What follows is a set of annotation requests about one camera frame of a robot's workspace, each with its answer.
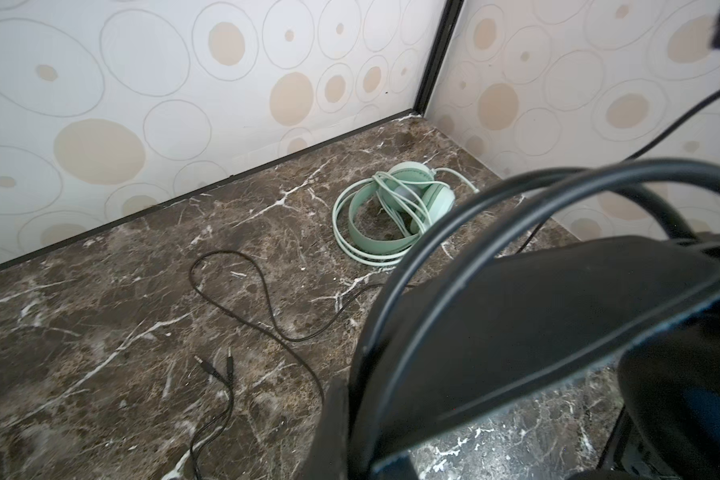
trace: black strip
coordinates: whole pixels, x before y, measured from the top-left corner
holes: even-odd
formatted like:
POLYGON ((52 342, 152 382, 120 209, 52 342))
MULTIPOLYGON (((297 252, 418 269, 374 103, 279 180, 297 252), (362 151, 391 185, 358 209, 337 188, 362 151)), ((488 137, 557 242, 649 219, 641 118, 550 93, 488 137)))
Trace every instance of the black strip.
POLYGON ((405 115, 411 114, 414 111, 412 109, 403 110, 402 112, 394 115, 390 115, 389 117, 383 118, 382 120, 378 120, 373 122, 372 124, 365 125, 365 127, 356 128, 355 130, 349 131, 345 134, 338 135, 334 138, 328 139, 326 141, 320 142, 319 144, 315 144, 311 147, 307 147, 304 150, 297 151, 295 153, 286 155, 285 157, 278 158, 276 160, 272 160, 269 163, 266 163, 264 165, 259 165, 258 167, 251 168, 250 170, 246 170, 240 174, 232 175, 231 177, 225 178, 223 180, 219 180, 214 184, 206 185, 205 187, 198 188, 197 190, 193 190, 189 192, 188 194, 181 195, 179 197, 173 197, 170 200, 164 201, 162 204, 154 205, 149 208, 145 208, 142 211, 136 212, 134 214, 131 214, 129 216, 124 216, 123 218, 120 218, 118 220, 115 220, 114 222, 109 222, 108 224, 104 224, 102 226, 97 226, 96 228, 93 228, 91 230, 87 230, 83 232, 80 235, 71 236, 70 238, 67 238, 66 240, 62 240, 61 242, 57 242, 53 245, 48 245, 44 248, 41 248, 39 250, 35 250, 34 252, 29 252, 28 254, 18 256, 12 260, 9 260, 7 262, 3 262, 0 264, 0 271, 5 270, 7 268, 12 267, 13 265, 21 264, 23 262, 26 262, 28 260, 32 260, 34 258, 38 258, 39 256, 49 254, 50 252, 57 250, 59 248, 65 247, 67 245, 74 244, 75 242, 78 242, 82 239, 88 238, 89 236, 94 236, 101 234, 102 232, 105 232, 106 230, 109 230, 110 228, 114 228, 118 225, 122 225, 125 222, 130 222, 132 220, 135 220, 136 218, 140 218, 145 215, 152 214, 153 212, 157 212, 158 210, 162 210, 163 208, 167 208, 168 206, 171 206, 177 202, 181 202, 182 200, 186 200, 187 198, 194 197, 198 194, 202 194, 204 192, 207 192, 209 190, 214 190, 218 187, 221 187, 226 184, 230 184, 233 181, 240 180, 241 178, 248 177, 249 175, 253 175, 255 173, 258 173, 262 170, 266 170, 267 168, 272 168, 277 165, 280 165, 282 163, 287 162, 288 160, 293 160, 294 158, 301 157, 304 154, 308 154, 310 152, 313 152, 319 148, 323 148, 327 145, 330 145, 336 141, 344 140, 345 138, 349 138, 353 135, 359 134, 363 131, 369 130, 371 128, 377 127, 381 124, 385 124, 388 121, 396 120, 398 118, 404 117, 405 115))
POLYGON ((464 0, 447 0, 443 7, 440 25, 438 25, 438 30, 434 34, 434 43, 429 53, 427 67, 424 69, 424 78, 418 88, 416 101, 413 104, 413 110, 420 115, 426 113, 429 99, 432 97, 432 91, 434 90, 434 84, 438 80, 440 67, 443 65, 445 53, 451 44, 451 37, 453 36, 458 14, 461 12, 461 5, 463 4, 464 0))

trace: ear cushion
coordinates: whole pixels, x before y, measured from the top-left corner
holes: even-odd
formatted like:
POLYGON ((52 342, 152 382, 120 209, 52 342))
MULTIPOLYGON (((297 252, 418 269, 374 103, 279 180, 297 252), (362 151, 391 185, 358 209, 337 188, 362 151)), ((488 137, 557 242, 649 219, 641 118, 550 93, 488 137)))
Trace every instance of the ear cushion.
MULTIPOLYGON (((397 178, 398 180, 407 182, 434 181, 432 171, 426 165, 420 164, 419 162, 401 162, 390 168, 387 173, 394 178, 397 178)), ((401 187, 400 184, 396 184, 392 180, 386 180, 385 183, 387 187, 392 189, 396 194, 408 198, 409 200, 414 200, 413 198, 411 198, 411 194, 405 188, 401 187)), ((426 188, 426 186, 409 185, 408 188, 413 190, 416 195, 421 196, 422 191, 424 190, 424 188, 426 188)), ((386 191, 382 191, 379 193, 382 196, 382 200, 384 200, 387 206, 390 206, 398 212, 405 211, 405 209, 401 206, 400 202, 393 198, 389 193, 387 193, 386 191)))
MULTIPOLYGON (((427 206, 429 217, 432 220, 432 224, 434 224, 451 211, 454 203, 456 203, 456 194, 445 185, 435 184, 427 188, 424 192, 422 202, 427 206)), ((410 231, 412 234, 418 233, 418 224, 414 220, 411 220, 410 231)))

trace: beige circle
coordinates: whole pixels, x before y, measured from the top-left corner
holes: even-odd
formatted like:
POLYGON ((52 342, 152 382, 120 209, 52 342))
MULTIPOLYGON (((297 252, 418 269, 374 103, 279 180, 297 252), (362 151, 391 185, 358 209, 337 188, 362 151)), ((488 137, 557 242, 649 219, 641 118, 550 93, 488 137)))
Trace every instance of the beige circle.
POLYGON ((474 46, 480 50, 488 50, 496 42, 496 21, 492 18, 483 18, 472 34, 474 46))
POLYGON ((583 241, 603 236, 603 227, 591 218, 577 218, 570 225, 570 231, 583 241))
POLYGON ((712 228, 704 220, 698 220, 696 218, 689 218, 688 225, 693 228, 694 232, 711 232, 712 228))
MULTIPOLYGON (((664 199, 670 195, 670 189, 667 184, 646 184, 645 186, 664 199)), ((642 220, 648 217, 648 213, 640 206, 613 192, 603 192, 598 195, 597 202, 603 207, 603 211, 606 214, 614 216, 615 218, 621 218, 622 220, 642 220)))
POLYGON ((40 234, 40 243, 43 246, 53 245, 75 235, 80 235, 86 228, 77 224, 57 224, 49 226, 40 234))
POLYGON ((123 202, 123 216, 141 212, 145 208, 157 205, 157 200, 149 195, 134 195, 123 202))
POLYGON ((666 56, 676 63, 698 62, 710 54, 714 27, 715 19, 710 15, 701 15, 682 24, 670 37, 666 56))
POLYGON ((518 94, 508 84, 492 84, 478 100, 478 118, 489 130, 501 130, 512 125, 519 109, 518 94))
POLYGON ((615 128, 632 128, 645 120, 650 102, 641 94, 625 94, 618 97, 605 113, 606 121, 615 128))
POLYGON ((303 138, 294 138, 288 143, 288 153, 292 154, 307 148, 307 142, 303 138))
POLYGON ((370 68, 362 80, 362 89, 371 93, 382 81, 382 70, 379 67, 370 68))
POLYGON ((467 143, 464 145, 467 151, 475 157, 480 157, 485 152, 485 143, 483 139, 477 135, 472 135, 467 139, 467 143))
POLYGON ((208 33, 208 49, 222 65, 237 65, 246 54, 246 38, 236 25, 219 22, 208 33))
POLYGON ((16 187, 16 179, 13 177, 0 177, 0 187, 3 187, 3 188, 16 187))
POLYGON ((692 154, 696 152, 696 150, 701 147, 701 143, 696 140, 688 140, 684 144, 682 144, 682 149, 688 152, 689 154, 692 154))
POLYGON ((269 111, 280 125, 296 125, 312 110, 315 96, 306 75, 293 72, 280 78, 269 94, 269 111))
POLYGON ((34 68, 34 71, 40 78, 48 82, 52 82, 59 77, 59 74, 56 72, 56 68, 53 68, 50 65, 38 65, 34 68))
POLYGON ((347 82, 341 75, 332 76, 326 83, 326 100, 332 104, 341 100, 347 89, 347 82))
POLYGON ((454 120, 451 118, 451 115, 443 114, 440 118, 438 118, 437 126, 441 132, 443 132, 446 135, 450 135, 454 132, 454 128, 456 127, 456 124, 454 123, 454 120))
POLYGON ((134 178, 146 156, 141 140, 123 125, 89 118, 67 125, 54 140, 59 165, 96 185, 122 184, 134 178))
POLYGON ((614 14, 614 16, 616 18, 624 18, 628 13, 630 13, 630 6, 621 5, 616 9, 616 13, 614 14))

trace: patterned wallpaper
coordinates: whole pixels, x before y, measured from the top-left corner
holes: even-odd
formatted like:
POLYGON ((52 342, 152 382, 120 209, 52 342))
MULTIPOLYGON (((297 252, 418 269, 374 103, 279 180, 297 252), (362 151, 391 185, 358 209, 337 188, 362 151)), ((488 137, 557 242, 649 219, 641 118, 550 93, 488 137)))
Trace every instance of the patterned wallpaper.
POLYGON ((0 263, 413 106, 444 0, 0 0, 0 263))
MULTIPOLYGON (((720 0, 467 0, 427 117, 501 177, 599 167, 632 154, 720 88, 711 51, 720 0)), ((720 101, 649 156, 720 164, 720 101)), ((699 231, 720 232, 720 197, 649 184, 699 231)), ((664 238, 614 194, 555 218, 581 239, 664 238)))

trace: black wire against wall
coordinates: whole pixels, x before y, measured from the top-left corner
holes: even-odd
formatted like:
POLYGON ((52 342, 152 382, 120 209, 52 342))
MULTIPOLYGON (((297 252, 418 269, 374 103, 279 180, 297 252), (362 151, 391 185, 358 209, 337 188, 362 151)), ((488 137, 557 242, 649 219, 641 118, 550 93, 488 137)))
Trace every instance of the black wire against wall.
MULTIPOLYGON (((655 146, 660 144, 664 139, 672 135, 672 132, 680 128, 685 122, 691 119, 691 117, 697 113, 699 113, 701 110, 703 110, 706 107, 709 107, 714 101, 720 99, 720 90, 712 93, 711 95, 707 96, 703 100, 701 100, 699 103, 691 107, 691 110, 688 110, 684 114, 680 116, 677 120, 672 122, 672 125, 664 129, 656 138, 654 138, 652 141, 648 142, 648 144, 630 155, 629 157, 622 160, 623 162, 626 161, 633 161, 637 160, 638 158, 642 157, 646 153, 648 153, 650 150, 652 150, 655 146)), ((536 234, 539 233, 539 230, 541 230, 541 227, 544 226, 544 224, 547 223, 549 219, 545 220, 544 222, 538 224, 536 228, 534 228, 534 231, 530 232, 530 235, 528 235, 528 238, 525 239, 525 242, 518 248, 518 251, 515 252, 516 254, 519 254, 523 250, 525 250, 525 247, 528 246, 531 240, 534 239, 536 234)))
MULTIPOLYGON (((250 256, 244 254, 243 252, 239 252, 237 250, 214 250, 211 252, 208 252, 207 254, 201 255, 199 258, 197 258, 190 267, 189 270, 189 279, 190 284, 192 285, 192 288, 195 292, 197 292, 203 299, 205 299, 206 302, 214 305, 216 308, 218 308, 221 312, 223 312, 225 315, 230 316, 231 318, 237 320, 244 326, 248 326, 263 335, 267 336, 271 340, 275 340, 285 351, 288 351, 288 353, 297 361, 297 363, 304 368, 304 370, 307 370, 307 373, 309 374, 312 381, 315 383, 316 390, 318 391, 318 394, 320 395, 320 402, 324 403, 326 400, 326 394, 323 391, 322 383, 320 382, 320 379, 317 377, 317 374, 315 373, 315 370, 313 370, 309 364, 300 357, 299 354, 297 354, 293 349, 286 343, 288 342, 305 342, 307 340, 313 339, 316 336, 320 335, 321 333, 325 332, 331 325, 333 325, 334 322, 339 318, 339 316, 344 313, 344 310, 352 304, 353 301, 355 301, 356 298, 358 298, 361 294, 365 293, 366 291, 374 288, 379 288, 380 286, 384 286, 384 283, 370 283, 368 285, 365 285, 360 290, 353 293, 346 302, 342 299, 342 307, 338 309, 338 311, 334 314, 334 316, 327 321, 327 323, 320 328, 318 328, 316 331, 309 333, 305 336, 290 336, 287 333, 285 333, 282 328, 280 328, 280 325, 278 324, 277 318, 275 316, 275 313, 272 308, 272 301, 269 298, 269 287, 267 285, 267 282, 264 278, 264 273, 262 269, 259 267, 259 264, 256 263, 256 261, 251 258, 250 256), (208 296, 207 293, 203 292, 200 289, 200 284, 197 283, 194 277, 194 271, 195 268, 198 267, 199 264, 201 264, 205 259, 207 259, 210 256, 215 255, 235 255, 240 258, 243 258, 245 261, 247 261, 249 264, 253 265, 253 268, 256 269, 256 272, 259 274, 259 279, 262 283, 262 288, 264 290, 264 298, 266 299, 266 305, 267 310, 269 311, 269 319, 272 322, 272 328, 274 328, 275 332, 269 331, 267 328, 257 325, 254 322, 250 320, 244 319, 239 314, 235 313, 231 309, 226 308, 225 306, 221 305, 219 302, 215 301, 213 298, 208 296)), ((414 284, 406 285, 407 288, 411 288, 415 286, 414 284)), ((206 422, 201 428, 195 432, 195 434, 192 436, 192 440, 190 441, 190 456, 192 458, 192 471, 195 475, 195 478, 197 480, 202 480, 202 474, 200 472, 200 466, 199 466, 199 456, 204 447, 206 447, 209 443, 211 443, 214 439, 218 438, 221 433, 228 427, 230 424, 230 419, 232 417, 232 410, 234 409, 234 391, 232 390, 232 370, 231 370, 231 353, 227 357, 227 380, 223 379, 221 375, 216 372, 216 370, 213 368, 211 364, 208 362, 196 357, 197 361, 200 363, 200 366, 214 376, 216 379, 218 379, 221 383, 223 383, 228 391, 229 394, 229 401, 227 403, 227 408, 224 409, 223 412, 220 414, 214 416, 206 422), (195 445, 200 440, 200 437, 202 434, 208 430, 210 427, 215 425, 219 420, 224 418, 224 423, 221 425, 220 428, 218 428, 207 440, 205 440, 200 447, 195 449, 195 445)))

